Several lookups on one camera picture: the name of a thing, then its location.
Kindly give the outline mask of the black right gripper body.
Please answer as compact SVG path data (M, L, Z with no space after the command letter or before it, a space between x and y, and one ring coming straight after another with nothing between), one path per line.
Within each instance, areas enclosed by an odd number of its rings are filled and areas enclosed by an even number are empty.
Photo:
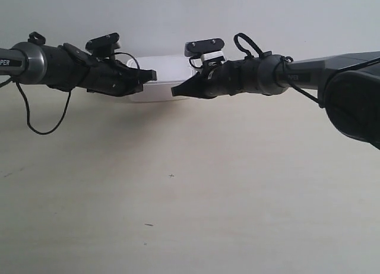
M195 84L193 97L200 99L214 99L217 96L235 94L233 81L234 64L225 62L221 66L213 69L197 72L194 75Z

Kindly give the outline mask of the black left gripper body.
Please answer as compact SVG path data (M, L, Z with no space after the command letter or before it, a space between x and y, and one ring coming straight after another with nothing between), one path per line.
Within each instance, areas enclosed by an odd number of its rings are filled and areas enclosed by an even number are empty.
M121 61L106 59L88 69L80 87L92 93L124 97L143 90L143 74L139 65L132 68Z

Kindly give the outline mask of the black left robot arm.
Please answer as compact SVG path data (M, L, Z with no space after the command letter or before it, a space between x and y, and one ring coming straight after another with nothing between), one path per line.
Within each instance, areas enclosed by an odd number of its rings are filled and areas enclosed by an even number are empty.
M25 85L45 85L62 92L80 87L113 97L142 92L145 83L157 80L155 70L129 67L115 58L97 58L69 43L53 47L20 42L2 48L1 75Z

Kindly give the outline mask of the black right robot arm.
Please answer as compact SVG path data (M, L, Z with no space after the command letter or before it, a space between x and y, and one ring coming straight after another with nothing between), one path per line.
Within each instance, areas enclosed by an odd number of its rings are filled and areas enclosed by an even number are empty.
M214 99L242 93L277 96L293 89L325 113L344 136L379 148L379 52L295 61L267 53L220 64L172 87L173 96Z

